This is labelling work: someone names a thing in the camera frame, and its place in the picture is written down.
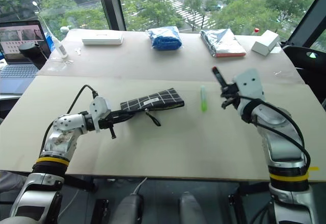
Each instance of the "green glue stick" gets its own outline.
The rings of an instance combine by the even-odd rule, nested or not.
[[[207,99],[206,99],[206,88],[205,86],[200,86],[200,100],[202,112],[207,110]]]

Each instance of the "black chair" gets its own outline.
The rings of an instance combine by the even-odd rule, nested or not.
[[[307,47],[287,45],[283,51],[290,58],[301,78],[326,105],[326,53]]]

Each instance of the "window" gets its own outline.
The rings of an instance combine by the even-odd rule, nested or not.
[[[62,26],[108,29],[100,0],[0,0],[0,21],[39,19],[59,39]]]
[[[176,25],[181,32],[269,29],[287,40],[314,0],[120,0],[129,31]]]
[[[326,30],[323,31],[323,33],[317,38],[310,48],[326,52]]]

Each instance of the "white box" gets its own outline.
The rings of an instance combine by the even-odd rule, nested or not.
[[[82,36],[84,45],[120,45],[123,36],[120,31],[92,30],[90,35]]]
[[[278,34],[267,30],[259,37],[258,41],[255,42],[251,50],[266,56],[279,40],[280,36]]]

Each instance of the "crosswalk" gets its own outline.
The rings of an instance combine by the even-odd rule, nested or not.
[[[209,21],[209,17],[201,15],[198,12],[194,14],[191,12],[189,7],[184,8],[183,3],[179,2],[178,0],[168,0],[168,2],[172,5],[172,8],[181,15],[181,17],[187,22],[188,24],[192,25],[195,19],[195,27],[200,28],[212,28],[215,25],[215,21]]]

